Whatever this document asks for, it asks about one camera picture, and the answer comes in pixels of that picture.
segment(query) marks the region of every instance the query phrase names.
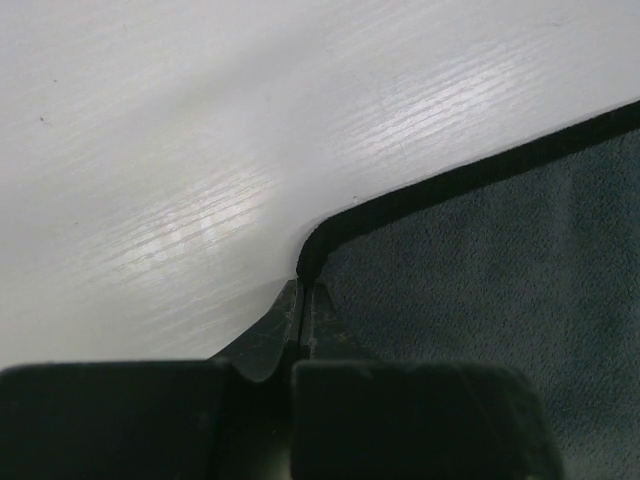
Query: white surface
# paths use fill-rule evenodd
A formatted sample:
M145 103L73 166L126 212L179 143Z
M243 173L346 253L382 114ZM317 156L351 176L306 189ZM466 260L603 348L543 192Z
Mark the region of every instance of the white surface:
M322 219L640 97L639 5L4 2L0 366L212 355Z

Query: black plastic part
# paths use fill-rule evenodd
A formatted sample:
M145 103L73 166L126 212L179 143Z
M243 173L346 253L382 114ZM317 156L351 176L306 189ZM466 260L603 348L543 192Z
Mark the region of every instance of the black plastic part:
M233 375L225 362L7 370L0 478L206 478Z
M339 213L322 222L302 246L296 269L298 276L308 287L317 280L328 255L349 240L418 210L546 165L638 128L640 102Z
M540 402L517 372L303 362L293 386L296 480L563 478Z
M303 303L302 282L289 280L269 311L213 358L230 361L253 382L267 380L279 367L290 370L298 358Z
M302 300L288 282L208 361L6 371L0 479L562 478L520 375L353 361L326 288Z

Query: black rubber edge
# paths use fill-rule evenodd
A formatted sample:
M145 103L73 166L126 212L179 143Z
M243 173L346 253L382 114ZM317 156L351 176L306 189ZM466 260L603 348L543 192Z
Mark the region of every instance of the black rubber edge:
M640 101L525 145L396 190L322 222L302 246L296 272L305 287L331 252L411 213L527 172L640 128Z

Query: gray carpet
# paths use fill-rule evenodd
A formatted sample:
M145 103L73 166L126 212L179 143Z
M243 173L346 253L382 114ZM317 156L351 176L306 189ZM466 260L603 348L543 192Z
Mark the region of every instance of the gray carpet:
M321 275L384 359L537 386L571 480L640 478L640 132L342 245Z

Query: white wood-grain surface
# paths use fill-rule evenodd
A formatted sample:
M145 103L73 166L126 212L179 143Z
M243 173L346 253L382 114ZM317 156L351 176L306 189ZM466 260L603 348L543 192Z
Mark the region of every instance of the white wood-grain surface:
M0 366L206 357L322 219L640 97L633 0L0 7Z

